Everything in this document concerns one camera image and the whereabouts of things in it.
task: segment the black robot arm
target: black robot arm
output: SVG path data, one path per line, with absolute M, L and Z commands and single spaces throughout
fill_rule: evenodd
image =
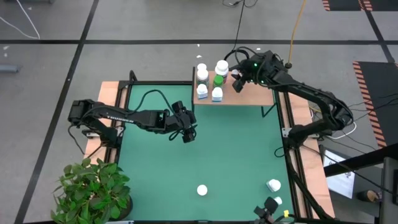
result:
M 121 140 L 116 128 L 105 126 L 99 119 L 106 118 L 116 121 L 132 123 L 139 128 L 156 134 L 182 133 L 184 143 L 195 140 L 196 132 L 192 126 L 196 123 L 195 115 L 187 110 L 181 101 L 172 105 L 172 114 L 169 110 L 142 110 L 108 106 L 93 100 L 75 100 L 70 108 L 68 121 L 72 126 L 86 126 L 99 135 L 103 145 L 119 147 Z
M 328 91 L 322 91 L 294 80 L 287 73 L 283 61 L 270 50 L 262 54 L 255 53 L 249 59 L 238 61 L 238 65 L 234 68 L 241 74 L 234 76 L 236 81 L 233 83 L 233 88 L 237 92 L 243 89 L 245 83 L 253 82 L 278 92 L 293 93 L 319 106 L 322 119 L 305 126 L 295 125 L 289 131 L 287 140 L 292 147 L 301 146 L 311 134 L 327 130 L 342 130 L 353 122 L 353 114 L 344 102 Z

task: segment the wooden table frame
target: wooden table frame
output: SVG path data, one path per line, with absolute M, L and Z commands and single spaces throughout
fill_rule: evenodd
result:
M 106 105 L 118 106 L 124 108 L 127 106 L 129 101 L 129 95 L 131 94 L 134 85 L 192 85 L 192 81 L 180 81 L 180 82 L 147 82 L 147 81 L 120 81 L 120 82 L 103 82 L 101 90 L 99 92 L 98 101 L 103 102 Z M 291 124 L 308 124 L 312 122 L 310 116 L 310 109 L 308 107 L 308 101 L 300 98 L 293 94 L 279 93 L 276 95 L 276 104 L 279 114 L 281 125 L 288 128 Z M 107 119 L 101 120 L 107 126 L 118 126 L 120 122 L 111 122 Z M 98 138 L 89 139 L 85 157 L 91 154 L 100 144 Z M 305 145 L 318 150 L 318 143 L 315 139 L 307 139 Z M 323 163 L 321 157 L 308 150 L 304 147 L 300 148 L 300 151 L 290 151 L 292 158 L 292 164 L 294 169 L 304 176 L 304 182 L 307 185 L 307 189 L 313 195 L 319 205 L 329 214 L 334 217 L 333 206 L 330 200 L 330 194 L 326 182 L 325 173 L 323 171 Z M 95 162 L 96 158 L 100 158 L 106 162 L 118 162 L 119 149 L 106 149 L 103 147 L 98 150 L 91 158 Z M 295 186 L 295 183 L 291 182 L 290 185 L 292 192 L 292 201 L 294 202 L 294 208 L 298 208 L 300 218 L 317 218 L 315 212 L 308 208 L 308 205 L 301 193 L 300 189 Z

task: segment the black mat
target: black mat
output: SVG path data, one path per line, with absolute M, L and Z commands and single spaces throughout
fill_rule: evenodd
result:
M 327 11 L 398 11 L 397 0 L 323 0 Z
M 371 113 L 369 119 L 379 147 L 397 143 L 398 65 L 381 62 L 354 62 L 353 65 L 366 107 L 373 107 L 376 112 Z

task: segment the green table surface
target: green table surface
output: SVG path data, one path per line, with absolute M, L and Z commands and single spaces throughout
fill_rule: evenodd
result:
M 134 85 L 129 108 L 153 89 L 191 109 L 190 85 Z M 165 108 L 161 95 L 150 93 L 140 110 Z M 131 178 L 128 220 L 254 220 L 254 208 L 277 196 L 283 204 L 275 216 L 293 212 L 285 159 L 274 156 L 282 145 L 276 108 L 262 118 L 259 106 L 195 105 L 195 116 L 197 137 L 187 144 L 127 124 L 119 166 Z M 279 191 L 267 188 L 271 179 L 281 182 Z M 201 184 L 205 196 L 197 194 Z

